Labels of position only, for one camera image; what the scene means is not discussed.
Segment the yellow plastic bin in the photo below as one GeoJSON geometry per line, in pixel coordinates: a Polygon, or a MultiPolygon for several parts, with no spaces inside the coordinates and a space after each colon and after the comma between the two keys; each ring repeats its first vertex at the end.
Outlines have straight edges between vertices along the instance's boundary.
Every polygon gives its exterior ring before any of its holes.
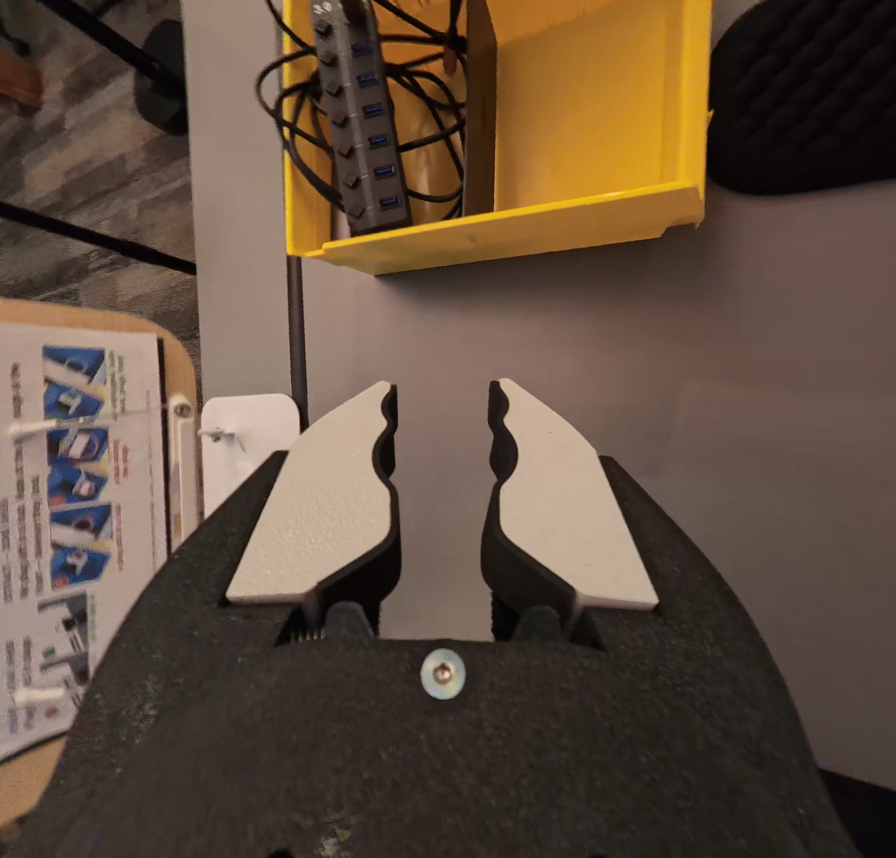
{"type": "Polygon", "coordinates": [[[462,215],[467,0],[369,0],[412,223],[350,234],[311,24],[282,0],[287,253],[378,276],[595,247],[704,213],[712,0],[487,0],[497,36],[495,210],[462,215]]]}

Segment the black divider panel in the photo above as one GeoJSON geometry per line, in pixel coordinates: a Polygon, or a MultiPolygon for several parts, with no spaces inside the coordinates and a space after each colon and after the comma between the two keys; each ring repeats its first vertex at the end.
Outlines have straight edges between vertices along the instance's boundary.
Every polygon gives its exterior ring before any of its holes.
{"type": "Polygon", "coordinates": [[[495,210],[497,36],[487,0],[467,0],[467,98],[462,215],[495,210]]]}

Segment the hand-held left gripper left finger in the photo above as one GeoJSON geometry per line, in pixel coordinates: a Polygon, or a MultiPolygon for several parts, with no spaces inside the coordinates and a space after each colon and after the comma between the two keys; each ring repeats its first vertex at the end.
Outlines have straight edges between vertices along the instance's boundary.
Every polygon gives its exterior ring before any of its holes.
{"type": "Polygon", "coordinates": [[[381,380],[297,438],[226,590],[229,605],[290,606],[305,630],[352,605],[379,634],[401,573],[397,428],[397,386],[381,380]]]}

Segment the black usb hub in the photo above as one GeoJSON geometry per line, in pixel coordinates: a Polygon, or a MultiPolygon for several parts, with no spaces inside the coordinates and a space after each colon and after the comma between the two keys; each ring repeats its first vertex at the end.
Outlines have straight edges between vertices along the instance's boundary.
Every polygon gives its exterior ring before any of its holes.
{"type": "Polygon", "coordinates": [[[350,234],[409,226],[394,107],[370,0],[313,0],[311,24],[335,182],[350,234]]]}

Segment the white stand base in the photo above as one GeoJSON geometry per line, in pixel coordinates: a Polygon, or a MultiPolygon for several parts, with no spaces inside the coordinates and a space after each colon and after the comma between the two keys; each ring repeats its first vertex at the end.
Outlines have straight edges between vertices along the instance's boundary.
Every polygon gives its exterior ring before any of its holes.
{"type": "Polygon", "coordinates": [[[209,400],[198,430],[204,516],[209,517],[272,453],[289,449],[299,434],[297,404],[286,394],[209,400]]]}

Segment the black quilted wrist rest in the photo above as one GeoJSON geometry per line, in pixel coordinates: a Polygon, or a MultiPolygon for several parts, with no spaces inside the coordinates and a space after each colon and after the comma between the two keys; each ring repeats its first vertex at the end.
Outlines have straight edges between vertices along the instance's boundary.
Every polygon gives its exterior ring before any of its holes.
{"type": "Polygon", "coordinates": [[[895,176],[895,0],[764,0],[711,54],[707,172],[785,196],[895,176]]]}

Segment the printed instruction sheet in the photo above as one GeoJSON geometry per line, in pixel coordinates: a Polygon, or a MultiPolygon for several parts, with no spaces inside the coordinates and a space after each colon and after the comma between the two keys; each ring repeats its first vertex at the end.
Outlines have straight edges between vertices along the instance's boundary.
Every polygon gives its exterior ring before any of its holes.
{"type": "Polygon", "coordinates": [[[1,326],[1,757],[66,733],[170,556],[157,337],[1,326]]]}

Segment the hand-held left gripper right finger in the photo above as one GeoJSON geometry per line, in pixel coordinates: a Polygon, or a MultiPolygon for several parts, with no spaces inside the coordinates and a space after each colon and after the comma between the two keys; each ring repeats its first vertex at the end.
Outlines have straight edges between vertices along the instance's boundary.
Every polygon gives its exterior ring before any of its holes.
{"type": "Polygon", "coordinates": [[[653,612],[657,590],[597,450],[511,379],[490,382],[487,422],[494,485],[480,568],[495,638],[538,607],[568,636],[588,610],[653,612]]]}

